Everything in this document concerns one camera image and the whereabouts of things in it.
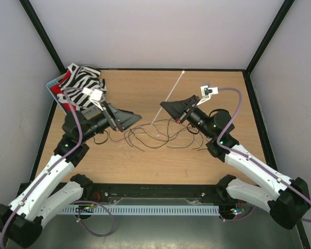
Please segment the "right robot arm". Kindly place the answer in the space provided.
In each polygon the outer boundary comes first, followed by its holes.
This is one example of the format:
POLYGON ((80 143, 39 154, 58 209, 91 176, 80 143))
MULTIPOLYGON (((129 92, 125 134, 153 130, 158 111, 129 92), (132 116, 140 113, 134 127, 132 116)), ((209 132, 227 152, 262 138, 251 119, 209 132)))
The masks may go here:
POLYGON ((161 107, 177 122, 188 121, 203 135, 210 138, 206 144, 209 153, 243 172, 254 185, 232 175, 223 177, 217 184, 220 201, 240 199, 268 212, 272 219, 285 229, 292 229, 310 209, 308 185, 300 177, 283 175, 253 156, 238 140, 230 135, 230 125, 222 138, 220 132, 230 121, 225 109, 215 109, 209 115, 197 106, 196 95, 182 101, 161 102, 161 107))

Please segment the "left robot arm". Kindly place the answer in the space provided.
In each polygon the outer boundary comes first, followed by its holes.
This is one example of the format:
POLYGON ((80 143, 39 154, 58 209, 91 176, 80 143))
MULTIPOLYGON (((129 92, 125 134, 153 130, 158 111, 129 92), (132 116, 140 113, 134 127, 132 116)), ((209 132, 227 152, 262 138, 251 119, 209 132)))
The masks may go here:
POLYGON ((56 187, 88 152, 87 140, 107 128, 124 132, 142 118, 111 104, 103 103, 100 107, 102 112, 90 119, 78 110, 66 114, 62 125, 64 134, 44 169, 8 205, 0 204, 2 238, 14 241, 21 248, 28 248, 59 211, 79 199, 91 199, 93 182, 85 175, 74 175, 60 190, 56 187))

